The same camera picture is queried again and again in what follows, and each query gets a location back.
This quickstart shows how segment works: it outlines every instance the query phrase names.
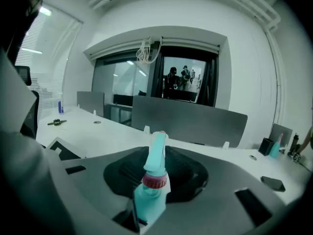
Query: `black phone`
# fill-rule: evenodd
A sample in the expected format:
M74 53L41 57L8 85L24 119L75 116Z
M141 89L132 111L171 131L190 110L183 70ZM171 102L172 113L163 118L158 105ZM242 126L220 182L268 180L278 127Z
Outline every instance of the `black phone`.
M284 192L286 190L283 182L281 182L278 179L262 176L261 181L272 190L281 191L281 192Z

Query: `white cable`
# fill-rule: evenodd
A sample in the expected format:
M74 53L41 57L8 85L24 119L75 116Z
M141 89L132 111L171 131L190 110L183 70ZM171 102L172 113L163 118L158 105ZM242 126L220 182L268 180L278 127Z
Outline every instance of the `white cable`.
M157 51L157 54L156 54L155 58L152 61L149 62L150 45L151 45L151 37L149 38L149 46L148 47L145 47L146 46L146 41L145 40L142 41L141 46L140 46L139 50L136 53L136 57L137 57L137 61L138 62L140 62L142 64L151 64L151 63L153 63L157 59L157 56L160 53L161 46L162 46L162 37L160 39L160 45L158 47L158 51Z

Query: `fluorescent light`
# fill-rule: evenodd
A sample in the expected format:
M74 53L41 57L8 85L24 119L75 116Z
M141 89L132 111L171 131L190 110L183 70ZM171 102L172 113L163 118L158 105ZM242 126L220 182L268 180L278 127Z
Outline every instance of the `fluorescent light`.
M42 54L42 51L37 51L37 50L33 50L33 49L26 49L26 48L21 48L21 50L25 50L25 51L29 51L29 52L33 52L33 53L37 53L37 54Z
M41 7L40 8L40 10L39 10L39 12L41 12L41 13L43 13L43 14L45 14L45 15L47 15L47 16L51 16L51 10L48 10L48 9L46 9L46 8L44 8L44 7Z
M139 70L139 72L143 74L144 76L147 76L143 71Z

